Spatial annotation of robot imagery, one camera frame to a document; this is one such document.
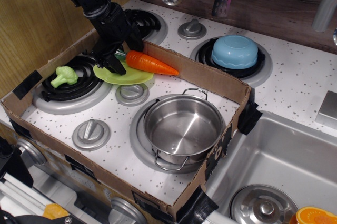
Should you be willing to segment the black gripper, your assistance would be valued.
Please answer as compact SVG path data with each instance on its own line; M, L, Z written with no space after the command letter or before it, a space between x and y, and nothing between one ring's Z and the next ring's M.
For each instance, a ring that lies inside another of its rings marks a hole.
M144 44L136 24L132 24L118 3L107 2L86 12L100 39L94 46L92 56L100 68L111 73L125 75L126 70L114 53L126 42L130 50L142 52Z

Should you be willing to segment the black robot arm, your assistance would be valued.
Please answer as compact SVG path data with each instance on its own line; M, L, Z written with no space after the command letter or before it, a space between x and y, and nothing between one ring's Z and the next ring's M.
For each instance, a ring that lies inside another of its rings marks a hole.
M141 52L144 48L137 24L131 20L131 12L111 0L71 1L83 9L83 15L99 34L99 40L91 51L98 66L125 75L126 69L115 56L117 50L124 42L131 50Z

